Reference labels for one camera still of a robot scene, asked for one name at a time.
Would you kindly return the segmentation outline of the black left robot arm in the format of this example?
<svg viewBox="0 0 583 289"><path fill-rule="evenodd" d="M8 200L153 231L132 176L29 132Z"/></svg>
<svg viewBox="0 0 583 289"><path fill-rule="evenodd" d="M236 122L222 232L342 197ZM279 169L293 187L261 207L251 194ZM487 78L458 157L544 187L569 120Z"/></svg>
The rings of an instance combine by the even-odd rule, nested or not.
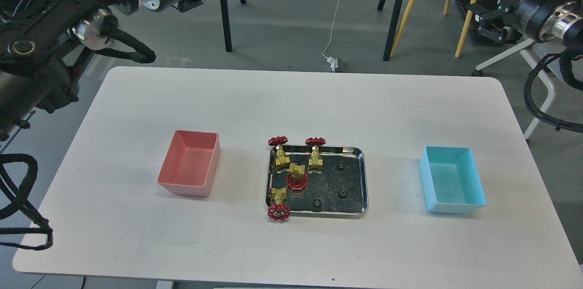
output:
<svg viewBox="0 0 583 289"><path fill-rule="evenodd" d="M1 140L29 128L35 108L48 113L78 101L78 80L95 55L148 64L152 49L121 30L125 15L189 11L204 0L10 0L1 3Z"/></svg>

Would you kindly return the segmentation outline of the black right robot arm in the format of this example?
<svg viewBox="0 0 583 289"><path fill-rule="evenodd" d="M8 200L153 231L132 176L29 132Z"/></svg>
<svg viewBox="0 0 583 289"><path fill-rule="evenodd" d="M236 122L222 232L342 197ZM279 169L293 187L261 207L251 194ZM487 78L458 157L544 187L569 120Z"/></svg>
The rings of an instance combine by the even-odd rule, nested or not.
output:
<svg viewBox="0 0 583 289"><path fill-rule="evenodd" d="M542 77L542 71L547 71L553 61L559 63L559 79L572 88L582 89L582 82L575 77L572 67L573 61L582 58L582 18L575 13L580 5L580 0L498 0L494 9L487 9L474 1L467 5L467 19L475 19L477 32L490 40L503 44L512 38L513 32L518 32L523 34L526 46L558 38L566 47L561 53L542 57L527 76L523 100L534 117L533 126L543 122L552 125L556 131L582 131L581 123L548 115L532 97L534 79Z"/></svg>

